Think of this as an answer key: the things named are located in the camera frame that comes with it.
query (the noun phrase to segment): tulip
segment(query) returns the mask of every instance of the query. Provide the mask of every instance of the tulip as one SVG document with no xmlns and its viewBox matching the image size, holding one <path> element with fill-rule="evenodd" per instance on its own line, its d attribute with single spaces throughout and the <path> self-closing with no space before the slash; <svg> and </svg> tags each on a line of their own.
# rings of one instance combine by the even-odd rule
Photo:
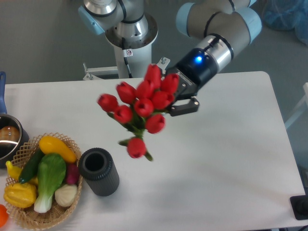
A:
<svg viewBox="0 0 308 231">
<path fill-rule="evenodd" d="M 162 81 L 160 90 L 173 94 L 177 91 L 178 85 L 179 76 L 177 74 L 169 74 Z"/>
<path fill-rule="evenodd" d="M 154 106 L 151 100 L 143 98 L 135 102 L 134 109 L 141 117 L 148 117 L 154 111 Z"/>
<path fill-rule="evenodd" d="M 156 114 L 147 119 L 145 122 L 145 128 L 149 133 L 155 134 L 160 132 L 165 126 L 165 118 L 162 114 Z"/>
<path fill-rule="evenodd" d="M 150 80 L 153 82 L 154 89 L 160 88 L 161 82 L 161 70 L 157 65 L 149 65 L 148 70 L 145 74 L 144 80 Z"/>
<path fill-rule="evenodd" d="M 102 94 L 97 103 L 106 112 L 113 112 L 118 107 L 116 97 L 110 94 Z"/>
<path fill-rule="evenodd" d="M 115 109 L 114 116 L 117 122 L 121 124 L 125 124 L 131 121 L 131 119 L 133 118 L 133 112 L 128 106 L 122 105 L 122 106 L 118 106 Z"/>
<path fill-rule="evenodd" d="M 132 158 L 139 158 L 145 155 L 146 147 L 142 139 L 132 138 L 128 142 L 127 152 Z"/>
<path fill-rule="evenodd" d="M 136 99 L 136 89 L 126 82 L 121 82 L 117 85 L 116 91 L 124 103 L 132 104 Z"/>
<path fill-rule="evenodd" d="M 150 98 L 154 92 L 154 83 L 151 80 L 144 80 L 136 89 L 136 97 L 138 99 Z"/>
<path fill-rule="evenodd" d="M 174 96 L 171 93 L 165 91 L 157 91 L 152 97 L 152 103 L 155 109 L 165 109 L 174 101 Z"/>
</svg>

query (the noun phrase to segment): blue plastic bag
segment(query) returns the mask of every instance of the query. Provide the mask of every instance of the blue plastic bag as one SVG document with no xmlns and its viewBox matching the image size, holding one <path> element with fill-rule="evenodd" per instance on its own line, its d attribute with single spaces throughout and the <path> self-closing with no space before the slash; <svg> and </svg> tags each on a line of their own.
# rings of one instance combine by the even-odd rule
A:
<svg viewBox="0 0 308 231">
<path fill-rule="evenodd" d="M 308 0 L 303 2 L 299 12 L 299 19 L 295 25 L 295 34 L 301 42 L 308 45 Z"/>
<path fill-rule="evenodd" d="M 299 20 L 303 2 L 304 0 L 268 0 L 262 19 L 272 29 L 292 30 Z"/>
</svg>

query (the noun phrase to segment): wicker basket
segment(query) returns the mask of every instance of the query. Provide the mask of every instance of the wicker basket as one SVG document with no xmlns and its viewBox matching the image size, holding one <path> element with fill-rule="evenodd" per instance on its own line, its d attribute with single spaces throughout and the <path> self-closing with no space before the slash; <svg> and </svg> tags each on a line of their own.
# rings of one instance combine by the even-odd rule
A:
<svg viewBox="0 0 308 231">
<path fill-rule="evenodd" d="M 38 149 L 39 147 L 39 140 L 44 136 L 54 136 L 61 139 L 69 148 L 71 148 L 74 153 L 76 154 L 77 159 L 79 160 L 81 156 L 80 149 L 78 148 L 77 144 L 71 140 L 69 137 L 59 134 L 59 133 L 45 133 L 44 135 L 34 137 L 29 142 L 25 143 L 20 149 L 17 151 L 12 164 L 14 166 L 18 166 L 23 168 L 25 163 L 29 160 L 31 155 Z M 11 177 L 6 179 L 6 186 L 15 183 L 16 181 Z M 7 212 L 10 214 L 10 217 L 13 221 L 23 227 L 24 229 L 30 230 L 45 230 L 49 229 L 67 219 L 71 213 L 74 211 L 81 192 L 82 186 L 82 177 L 80 176 L 79 181 L 77 183 L 78 192 L 75 197 L 74 202 L 70 207 L 62 207 L 58 205 L 53 199 L 51 209 L 47 213 L 37 213 L 34 211 L 34 206 L 29 208 L 18 208 L 9 203 L 6 204 Z"/>
</svg>

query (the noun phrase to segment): artificial vegetable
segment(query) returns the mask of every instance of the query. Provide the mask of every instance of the artificial vegetable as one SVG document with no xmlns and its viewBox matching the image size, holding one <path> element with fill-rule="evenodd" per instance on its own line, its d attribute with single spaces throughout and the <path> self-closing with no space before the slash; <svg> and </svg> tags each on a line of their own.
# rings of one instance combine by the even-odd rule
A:
<svg viewBox="0 0 308 231">
<path fill-rule="evenodd" d="M 38 173 L 39 162 L 43 158 L 44 153 L 41 149 L 37 149 L 35 153 L 30 157 L 28 162 L 25 164 L 23 170 L 21 171 L 18 182 L 24 184 L 30 181 Z"/>
<path fill-rule="evenodd" d="M 75 164 L 68 164 L 66 167 L 65 182 L 67 184 L 76 184 L 79 180 L 79 169 Z"/>
<path fill-rule="evenodd" d="M 39 148 L 44 154 L 58 153 L 67 163 L 75 163 L 77 158 L 75 153 L 59 138 L 54 136 L 44 136 L 40 139 Z"/>
<path fill-rule="evenodd" d="M 18 181 L 22 169 L 20 167 L 12 165 L 9 160 L 5 162 L 5 165 L 8 169 L 9 176 L 12 177 L 14 180 Z M 38 185 L 38 178 L 35 176 L 28 183 Z"/>
<path fill-rule="evenodd" d="M 29 183 L 14 183 L 5 187 L 3 198 L 13 206 L 28 208 L 37 198 L 37 189 Z"/>
<path fill-rule="evenodd" d="M 68 207 L 72 205 L 76 195 L 77 186 L 74 184 L 65 184 L 64 186 L 56 190 L 56 192 L 54 193 L 54 198 L 60 206 Z"/>
<path fill-rule="evenodd" d="M 4 226 L 9 218 L 9 215 L 6 212 L 6 207 L 0 205 L 0 228 Z"/>
<path fill-rule="evenodd" d="M 34 203 L 34 211 L 46 213 L 51 208 L 54 192 L 65 178 L 66 163 L 59 154 L 48 154 L 38 167 L 38 198 Z"/>
</svg>

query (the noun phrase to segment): yellow squash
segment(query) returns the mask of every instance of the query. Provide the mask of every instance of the yellow squash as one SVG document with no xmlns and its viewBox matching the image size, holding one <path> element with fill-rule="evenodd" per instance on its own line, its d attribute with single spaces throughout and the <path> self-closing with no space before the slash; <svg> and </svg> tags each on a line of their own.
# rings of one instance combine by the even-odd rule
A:
<svg viewBox="0 0 308 231">
<path fill-rule="evenodd" d="M 9 176 L 12 177 L 14 180 L 18 181 L 22 169 L 20 167 L 12 165 L 10 161 L 5 162 L 5 165 L 8 169 Z M 38 185 L 38 178 L 34 177 L 28 183 Z"/>
<path fill-rule="evenodd" d="M 40 139 L 39 148 L 44 154 L 57 153 L 67 163 L 77 161 L 75 153 L 59 138 L 54 136 L 44 136 Z"/>
<path fill-rule="evenodd" d="M 36 187 L 29 183 L 15 183 L 5 187 L 3 198 L 13 206 L 28 208 L 37 199 Z"/>
</svg>

